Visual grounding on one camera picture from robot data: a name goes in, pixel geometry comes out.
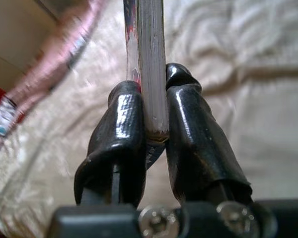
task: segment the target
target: pink fabric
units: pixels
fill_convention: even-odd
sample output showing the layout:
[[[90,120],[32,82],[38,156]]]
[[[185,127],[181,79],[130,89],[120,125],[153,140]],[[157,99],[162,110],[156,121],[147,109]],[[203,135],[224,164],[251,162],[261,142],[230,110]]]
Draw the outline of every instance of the pink fabric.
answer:
[[[81,42],[91,34],[104,3],[105,0],[84,0],[63,14],[55,31],[43,43],[35,63],[5,95],[16,104],[15,117],[9,130],[21,115],[48,95],[50,89],[63,79],[69,63],[82,46]]]

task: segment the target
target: metal screw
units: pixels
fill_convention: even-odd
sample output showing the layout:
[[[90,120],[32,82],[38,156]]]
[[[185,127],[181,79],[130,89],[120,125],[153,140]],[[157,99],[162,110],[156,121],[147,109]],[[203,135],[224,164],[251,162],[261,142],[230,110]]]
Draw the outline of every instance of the metal screw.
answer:
[[[248,207],[238,202],[226,201],[217,206],[224,224],[241,238],[258,238],[259,226]]]
[[[163,206],[148,206],[139,215],[139,227],[144,238],[176,238],[179,222],[172,212]]]

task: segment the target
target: white fabric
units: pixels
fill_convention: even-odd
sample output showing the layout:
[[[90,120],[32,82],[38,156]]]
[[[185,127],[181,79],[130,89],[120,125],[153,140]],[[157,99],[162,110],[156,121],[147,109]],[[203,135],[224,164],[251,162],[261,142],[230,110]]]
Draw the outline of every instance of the white fabric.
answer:
[[[0,231],[44,236],[74,205],[73,178],[125,79],[123,1],[110,0],[80,61],[0,152]],[[298,0],[165,0],[167,62],[203,87],[252,183],[253,197],[298,197]],[[165,154],[148,171],[147,204],[173,204]]]

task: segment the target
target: book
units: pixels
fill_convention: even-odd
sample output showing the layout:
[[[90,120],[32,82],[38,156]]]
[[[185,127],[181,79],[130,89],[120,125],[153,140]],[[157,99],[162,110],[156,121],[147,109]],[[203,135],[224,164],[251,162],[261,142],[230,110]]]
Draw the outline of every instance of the book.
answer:
[[[148,138],[168,138],[163,0],[124,0],[127,80],[140,84]]]

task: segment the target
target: silver screw head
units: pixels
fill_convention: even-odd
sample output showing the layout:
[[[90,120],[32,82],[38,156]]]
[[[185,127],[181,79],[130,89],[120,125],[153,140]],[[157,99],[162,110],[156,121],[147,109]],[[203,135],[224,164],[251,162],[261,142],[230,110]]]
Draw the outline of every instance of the silver screw head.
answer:
[[[163,206],[148,206],[139,215],[139,227],[144,238],[176,238],[179,222],[172,212]]]
[[[251,210],[243,204],[233,201],[222,202],[217,206],[224,224],[241,238],[258,238],[259,225]]]

